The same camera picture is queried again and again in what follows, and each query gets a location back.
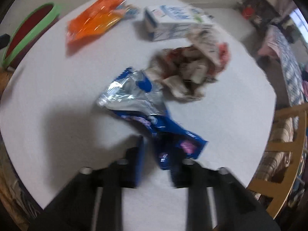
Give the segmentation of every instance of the blue and silver snack wrapper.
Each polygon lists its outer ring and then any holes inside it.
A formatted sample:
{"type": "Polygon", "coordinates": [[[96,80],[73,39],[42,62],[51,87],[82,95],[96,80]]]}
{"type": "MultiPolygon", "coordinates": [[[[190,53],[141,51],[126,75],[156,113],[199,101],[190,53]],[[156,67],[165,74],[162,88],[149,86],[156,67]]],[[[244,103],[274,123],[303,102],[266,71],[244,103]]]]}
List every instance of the blue and silver snack wrapper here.
{"type": "Polygon", "coordinates": [[[161,89],[141,70],[130,67],[105,89],[97,105],[123,119],[142,123],[151,133],[159,166],[166,170],[172,166],[170,149],[183,149],[186,158],[197,159],[207,141],[170,118],[161,89]]]}

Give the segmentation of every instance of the orange plastic bag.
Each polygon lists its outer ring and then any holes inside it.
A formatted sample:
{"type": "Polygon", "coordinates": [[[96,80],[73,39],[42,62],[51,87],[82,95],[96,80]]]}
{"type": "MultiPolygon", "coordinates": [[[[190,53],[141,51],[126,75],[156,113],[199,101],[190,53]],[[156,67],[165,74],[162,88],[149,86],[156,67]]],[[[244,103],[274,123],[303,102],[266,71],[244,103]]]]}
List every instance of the orange plastic bag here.
{"type": "Polygon", "coordinates": [[[69,22],[68,43],[86,36],[100,35],[116,24],[122,17],[113,13],[125,0],[97,0],[79,16],[69,22]]]}

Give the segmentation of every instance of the white box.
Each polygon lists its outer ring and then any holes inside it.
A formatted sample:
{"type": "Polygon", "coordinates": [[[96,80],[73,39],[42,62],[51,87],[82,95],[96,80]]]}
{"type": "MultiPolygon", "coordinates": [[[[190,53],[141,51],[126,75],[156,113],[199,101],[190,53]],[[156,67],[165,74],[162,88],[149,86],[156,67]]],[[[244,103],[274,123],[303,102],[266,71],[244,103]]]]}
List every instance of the white box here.
{"type": "Polygon", "coordinates": [[[194,25],[213,26],[210,16],[202,9],[172,5],[146,7],[144,23],[152,41],[183,38],[194,25]]]}

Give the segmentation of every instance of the tabletop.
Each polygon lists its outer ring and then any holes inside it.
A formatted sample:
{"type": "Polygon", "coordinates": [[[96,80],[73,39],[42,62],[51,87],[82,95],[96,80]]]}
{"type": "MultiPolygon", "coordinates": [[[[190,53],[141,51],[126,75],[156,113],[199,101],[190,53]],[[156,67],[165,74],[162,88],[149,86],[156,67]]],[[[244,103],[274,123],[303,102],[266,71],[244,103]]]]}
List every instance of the tabletop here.
{"type": "MultiPolygon", "coordinates": [[[[42,207],[80,167],[106,167],[134,146],[133,127],[95,105],[103,89],[126,67],[148,67],[164,48],[186,39],[151,42],[142,23],[120,21],[106,34],[67,49],[67,22],[95,0],[62,18],[24,57],[3,93],[1,134],[21,181],[42,207]]],[[[127,0],[149,5],[185,5],[179,0],[127,0]]],[[[171,117],[209,141],[198,161],[228,167],[247,186],[264,152],[275,110],[275,92],[244,46],[221,29],[231,61],[201,101],[166,100],[171,117]]],[[[124,189],[124,230],[184,230],[186,189],[174,189],[148,150],[138,189],[124,189]]]]}

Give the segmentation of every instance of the wooden chair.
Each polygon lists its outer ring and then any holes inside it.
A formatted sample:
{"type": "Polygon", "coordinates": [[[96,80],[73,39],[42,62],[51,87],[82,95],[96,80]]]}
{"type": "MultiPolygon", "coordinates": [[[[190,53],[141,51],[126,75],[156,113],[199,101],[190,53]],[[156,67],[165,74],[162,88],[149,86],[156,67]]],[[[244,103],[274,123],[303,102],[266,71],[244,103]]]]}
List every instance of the wooden chair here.
{"type": "Polygon", "coordinates": [[[291,152],[292,158],[289,167],[286,169],[283,181],[281,183],[274,183],[270,181],[260,180],[253,178],[248,185],[247,189],[260,193],[261,195],[272,198],[267,212],[272,218],[276,218],[279,211],[286,202],[294,181],[296,179],[298,168],[301,163],[302,153],[306,143],[306,123],[308,103],[285,108],[276,111],[274,121],[287,119],[289,117],[299,117],[298,129],[295,132],[295,140],[289,143],[275,143],[268,142],[265,149],[266,152],[291,152]]]}

